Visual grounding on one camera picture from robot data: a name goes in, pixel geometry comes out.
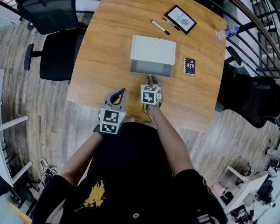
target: cable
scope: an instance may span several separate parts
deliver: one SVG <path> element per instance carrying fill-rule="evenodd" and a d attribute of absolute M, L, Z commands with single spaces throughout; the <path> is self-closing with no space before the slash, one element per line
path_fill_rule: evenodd
<path fill-rule="evenodd" d="M 149 111 L 144 112 L 144 104 L 143 104 L 142 112 L 145 113 L 149 117 L 151 123 L 155 126 L 154 119 L 151 116 L 151 114 L 149 113 Z"/>

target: picture frame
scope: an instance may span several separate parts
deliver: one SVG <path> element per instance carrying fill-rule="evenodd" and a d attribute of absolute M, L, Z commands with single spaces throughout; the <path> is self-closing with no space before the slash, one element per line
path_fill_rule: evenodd
<path fill-rule="evenodd" d="M 197 24 L 193 18 L 191 18 L 185 11 L 179 6 L 175 5 L 171 8 L 165 16 L 170 19 L 174 25 L 176 25 L 185 34 L 188 34 L 190 30 Z"/>

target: water bottle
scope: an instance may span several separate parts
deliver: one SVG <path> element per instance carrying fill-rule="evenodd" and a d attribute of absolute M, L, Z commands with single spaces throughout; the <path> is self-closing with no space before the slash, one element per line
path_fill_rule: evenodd
<path fill-rule="evenodd" d="M 219 40 L 223 40 L 223 39 L 226 39 L 226 37 L 235 35 L 238 31 L 239 31 L 239 27 L 226 28 L 225 30 L 218 31 L 216 33 L 216 37 Z"/>

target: floor board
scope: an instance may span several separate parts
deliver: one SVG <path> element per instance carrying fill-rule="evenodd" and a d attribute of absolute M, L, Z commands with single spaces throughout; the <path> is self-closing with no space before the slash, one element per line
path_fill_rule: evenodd
<path fill-rule="evenodd" d="M 85 22 L 90 17 L 80 19 Z M 33 58 L 31 70 L 24 71 L 27 46 L 34 43 L 34 50 L 42 50 L 46 37 L 35 29 L 28 31 L 26 26 L 23 21 L 18 27 L 0 31 L 0 69 L 5 70 L 2 114 L 4 122 L 29 116 L 27 122 L 7 129 L 4 137 L 18 154 L 19 163 L 33 162 L 28 171 L 37 180 L 41 174 L 39 160 L 44 157 L 49 165 L 62 167 L 91 135 L 98 110 L 67 101 L 66 81 L 40 79 L 40 58 Z M 176 129 L 194 166 L 210 185 L 221 179 L 228 164 L 239 171 L 247 163 L 263 170 L 267 161 L 264 152 L 278 139 L 275 125 L 267 123 L 256 129 L 232 111 L 215 112 L 207 133 Z"/>

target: pen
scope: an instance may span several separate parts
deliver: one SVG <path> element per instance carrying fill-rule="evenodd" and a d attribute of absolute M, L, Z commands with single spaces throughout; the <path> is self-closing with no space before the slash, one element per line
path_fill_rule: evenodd
<path fill-rule="evenodd" d="M 168 20 L 165 19 L 165 18 L 163 18 L 163 19 L 164 19 L 166 22 L 168 22 L 171 26 L 175 27 L 177 30 L 180 31 L 180 29 L 179 29 L 176 25 L 174 25 L 172 22 L 168 21 Z"/>
<path fill-rule="evenodd" d="M 161 25 L 159 25 L 158 23 L 156 23 L 154 20 L 151 21 L 154 25 L 156 25 L 159 29 L 161 29 L 163 32 L 165 32 L 167 35 L 170 35 L 170 33 L 168 31 L 165 30 L 164 27 L 162 27 Z"/>

